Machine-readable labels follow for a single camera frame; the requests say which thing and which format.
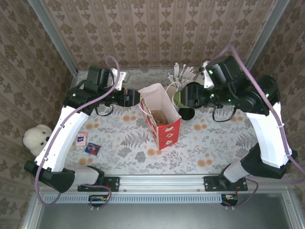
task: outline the brown object in bag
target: brown object in bag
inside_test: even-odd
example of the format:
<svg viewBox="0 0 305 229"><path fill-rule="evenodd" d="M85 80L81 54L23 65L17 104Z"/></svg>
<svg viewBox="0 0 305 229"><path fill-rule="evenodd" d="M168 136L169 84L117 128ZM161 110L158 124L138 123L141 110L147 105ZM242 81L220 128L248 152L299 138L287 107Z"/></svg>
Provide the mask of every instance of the brown object in bag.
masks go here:
<svg viewBox="0 0 305 229"><path fill-rule="evenodd" d="M162 111L152 110L151 111L153 119L155 120L157 126L167 125L167 120Z"/></svg>

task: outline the red paper bag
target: red paper bag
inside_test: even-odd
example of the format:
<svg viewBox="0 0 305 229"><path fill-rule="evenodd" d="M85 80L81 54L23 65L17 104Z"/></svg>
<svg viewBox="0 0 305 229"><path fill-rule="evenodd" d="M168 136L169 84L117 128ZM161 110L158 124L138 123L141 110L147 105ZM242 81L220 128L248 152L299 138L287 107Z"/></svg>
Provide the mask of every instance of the red paper bag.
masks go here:
<svg viewBox="0 0 305 229"><path fill-rule="evenodd" d="M142 96L139 106L158 149L161 150L176 143L179 137L181 116L174 108L163 86L160 83L155 83L139 90L139 92ZM151 110L162 111L168 124L157 126Z"/></svg>

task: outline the floral tablecloth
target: floral tablecloth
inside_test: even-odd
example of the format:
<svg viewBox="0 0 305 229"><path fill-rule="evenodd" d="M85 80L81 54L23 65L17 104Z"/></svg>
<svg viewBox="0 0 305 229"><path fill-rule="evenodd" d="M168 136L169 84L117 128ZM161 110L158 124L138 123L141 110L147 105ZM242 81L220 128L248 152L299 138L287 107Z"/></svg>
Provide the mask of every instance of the floral tablecloth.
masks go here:
<svg viewBox="0 0 305 229"><path fill-rule="evenodd" d="M169 84L168 70L129 70L129 88L141 89L153 83ZM87 72L79 72L78 81ZM108 107L101 105L100 114ZM216 112L218 119L230 116L231 107ZM226 165L242 158L257 142L254 129L246 115L237 111L234 118L225 123L212 120L212 110L195 110L191 121L181 122L179 140L163 150L157 150L142 112L138 106L124 108L114 106L107 117L89 117L80 132L88 132L87 143L101 146L97 156L85 152L85 146L70 151L65 167L92 165L107 175L132 174L207 174L219 173Z"/></svg>

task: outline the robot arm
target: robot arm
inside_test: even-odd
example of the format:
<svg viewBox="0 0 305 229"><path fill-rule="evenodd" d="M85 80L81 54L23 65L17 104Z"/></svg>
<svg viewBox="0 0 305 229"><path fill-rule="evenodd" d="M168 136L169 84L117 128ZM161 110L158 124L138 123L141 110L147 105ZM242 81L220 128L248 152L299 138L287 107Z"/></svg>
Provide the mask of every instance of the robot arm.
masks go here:
<svg viewBox="0 0 305 229"><path fill-rule="evenodd" d="M102 185L99 184L99 179L102 179L103 172L99 169L85 167L80 170L72 171L64 168L64 162L81 126L85 123L93 110L97 111L97 107L100 104L105 104L106 106L117 104L119 106L129 107L139 103L140 93L129 89L121 90L122 82L126 73L121 72L120 76L115 75L116 73L116 70L109 71L106 69L90 67L87 80L83 81L83 89L80 89L81 85L77 85L68 91L64 101L64 106L61 109L61 115L52 135L43 151L36 157L35 161L26 162L24 166L26 171L36 176L38 167L42 164L43 159L45 159L40 172L39 181L61 193L67 191L72 185L92 185L96 182L98 182L98 185ZM99 102L83 108L78 113L74 113L65 125L61 127L63 120L75 111L75 109L100 97L110 89L107 87L109 74L114 74L112 75L113 81L115 81L116 77L119 77L119 85L117 84L116 89L111 92L109 96ZM60 128L61 131L58 133L56 138L54 138L57 130ZM54 142L49 151L48 157L44 158L45 152L52 140Z"/></svg>
<svg viewBox="0 0 305 229"><path fill-rule="evenodd" d="M220 179L225 180L223 183L229 185L249 174L259 177L282 178L286 172L288 158L285 154L278 124L234 57L219 57L212 62L205 63L200 71L205 76L207 83L201 85L192 82L186 85L174 95L176 105L193 109L214 108L214 120L216 109L223 108L225 105L233 105L233 115L236 109L245 112L258 139L258 144L250 149L249 154L228 165L221 172ZM264 75L257 82L281 117L280 95L276 81L271 76ZM293 158L296 157L296 151L289 148L289 152Z"/></svg>

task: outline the small card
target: small card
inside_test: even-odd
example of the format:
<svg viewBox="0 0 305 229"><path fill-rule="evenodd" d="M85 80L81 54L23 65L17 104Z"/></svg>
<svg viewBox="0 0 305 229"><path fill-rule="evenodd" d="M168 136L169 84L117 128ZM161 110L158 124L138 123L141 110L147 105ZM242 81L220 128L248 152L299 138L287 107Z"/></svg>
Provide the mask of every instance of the small card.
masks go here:
<svg viewBox="0 0 305 229"><path fill-rule="evenodd" d="M93 144L93 143L88 143L85 152L88 154L96 155L98 154L101 146Z"/></svg>
<svg viewBox="0 0 305 229"><path fill-rule="evenodd" d="M76 138L76 146L85 146L86 145L86 140L87 140L87 133L78 133L77 138Z"/></svg>

